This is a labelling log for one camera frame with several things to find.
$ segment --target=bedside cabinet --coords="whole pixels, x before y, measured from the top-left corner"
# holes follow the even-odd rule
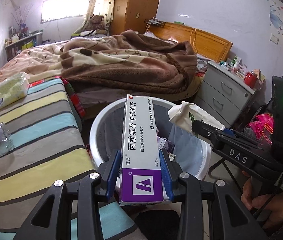
[[[209,61],[194,103],[229,128],[255,92],[235,73]]]

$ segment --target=trash can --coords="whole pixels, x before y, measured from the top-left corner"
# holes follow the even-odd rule
[[[173,153],[182,170],[202,180],[209,168],[210,145],[169,121],[168,110],[175,104],[159,98],[151,99],[158,136],[175,144]],[[121,150],[125,102],[126,98],[122,98],[106,106],[92,124],[89,143],[96,167],[108,161],[115,150]]]

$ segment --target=human hand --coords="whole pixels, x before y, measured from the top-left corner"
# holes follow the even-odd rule
[[[247,172],[243,171],[243,174],[247,177],[250,177]],[[252,191],[251,178],[249,178],[243,186],[243,194],[241,196],[241,200],[248,210],[251,210],[253,207],[257,209],[261,208],[261,206],[264,205],[267,199],[271,196],[268,194],[258,196],[253,199]],[[276,194],[264,209],[270,210],[271,214],[268,220],[265,222],[263,228],[267,229],[276,225],[280,225],[283,222],[283,192]]]

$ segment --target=teddy bear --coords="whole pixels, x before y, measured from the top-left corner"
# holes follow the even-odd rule
[[[90,18],[88,25],[82,31],[96,31],[96,34],[106,35],[106,24],[103,15],[93,15]]]

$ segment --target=wooden headboard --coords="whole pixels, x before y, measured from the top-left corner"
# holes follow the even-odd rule
[[[151,25],[148,29],[157,37],[172,41],[190,41],[194,51],[216,62],[226,61],[227,54],[233,43],[214,34],[184,26],[181,24],[165,23],[164,27]]]

